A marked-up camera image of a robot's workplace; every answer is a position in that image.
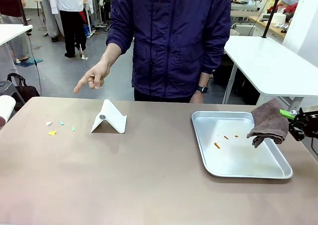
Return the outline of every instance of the white phone stand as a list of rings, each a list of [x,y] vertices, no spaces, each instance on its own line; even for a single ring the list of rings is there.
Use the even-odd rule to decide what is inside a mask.
[[[91,133],[104,120],[106,120],[119,133],[122,134],[125,132],[127,116],[123,116],[114,106],[114,104],[108,99],[104,100],[101,111],[95,118]]]

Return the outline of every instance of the aluminum tray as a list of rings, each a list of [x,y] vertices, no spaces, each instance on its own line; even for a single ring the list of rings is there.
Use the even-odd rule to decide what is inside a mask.
[[[246,138],[254,127],[250,113],[199,111],[192,114],[192,122],[203,164],[212,175],[267,179],[293,176],[292,168],[271,139],[255,149],[253,138]]]

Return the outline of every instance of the chair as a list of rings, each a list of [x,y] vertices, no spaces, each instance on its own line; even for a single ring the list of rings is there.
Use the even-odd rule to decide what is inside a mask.
[[[20,93],[16,90],[12,82],[9,81],[0,81],[0,96],[8,95],[15,99],[16,105],[15,108],[21,108],[25,102],[21,97]]]

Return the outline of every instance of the wristwatch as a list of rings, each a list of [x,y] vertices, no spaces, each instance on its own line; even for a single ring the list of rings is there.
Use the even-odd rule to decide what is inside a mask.
[[[207,87],[197,87],[197,90],[200,91],[201,93],[207,93],[208,92],[208,88]]]

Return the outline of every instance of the paper roll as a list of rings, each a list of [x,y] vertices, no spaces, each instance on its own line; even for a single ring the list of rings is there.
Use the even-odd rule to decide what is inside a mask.
[[[8,122],[14,106],[15,100],[13,97],[8,95],[0,96],[0,128]]]

